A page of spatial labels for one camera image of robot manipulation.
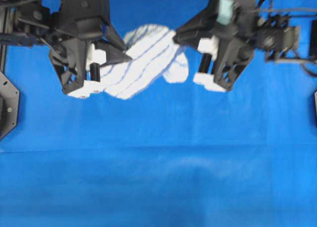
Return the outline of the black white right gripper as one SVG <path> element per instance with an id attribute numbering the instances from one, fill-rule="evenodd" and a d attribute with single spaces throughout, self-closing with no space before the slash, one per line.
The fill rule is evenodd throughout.
<path id="1" fill-rule="evenodd" d="M 234 10 L 228 25 L 217 23 L 218 0 L 209 0 L 205 9 L 176 29 L 175 43 L 198 43 L 202 61 L 194 82 L 210 91 L 230 91 L 250 63 L 254 49 L 247 40 L 252 35 L 254 13 Z"/>

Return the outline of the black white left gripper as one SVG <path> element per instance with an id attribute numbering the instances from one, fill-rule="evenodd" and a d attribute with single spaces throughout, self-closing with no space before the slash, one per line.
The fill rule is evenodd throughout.
<path id="1" fill-rule="evenodd" d="M 110 22 L 109 0 L 61 0 L 53 29 L 57 39 L 50 60 L 65 95 L 78 95 L 87 84 L 98 83 L 101 65 L 132 60 L 122 51 L 127 45 Z"/>

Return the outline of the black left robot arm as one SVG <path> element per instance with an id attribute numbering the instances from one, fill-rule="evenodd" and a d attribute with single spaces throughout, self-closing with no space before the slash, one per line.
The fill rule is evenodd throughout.
<path id="1" fill-rule="evenodd" d="M 42 0 L 0 0 L 9 13 L 2 45 L 49 47 L 49 58 L 66 95 L 98 85 L 104 66 L 129 62 L 127 46 L 110 20 L 109 0 L 60 0 L 51 13 Z"/>

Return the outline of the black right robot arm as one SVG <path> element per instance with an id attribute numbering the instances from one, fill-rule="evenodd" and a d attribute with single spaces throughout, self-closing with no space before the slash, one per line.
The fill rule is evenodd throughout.
<path id="1" fill-rule="evenodd" d="M 261 18 L 264 1 L 209 0 L 205 9 L 176 30 L 176 44 L 203 54 L 198 77 L 212 75 L 216 85 L 230 91 L 256 49 L 272 60 L 297 49 L 299 27 L 289 26 L 288 15 Z"/>

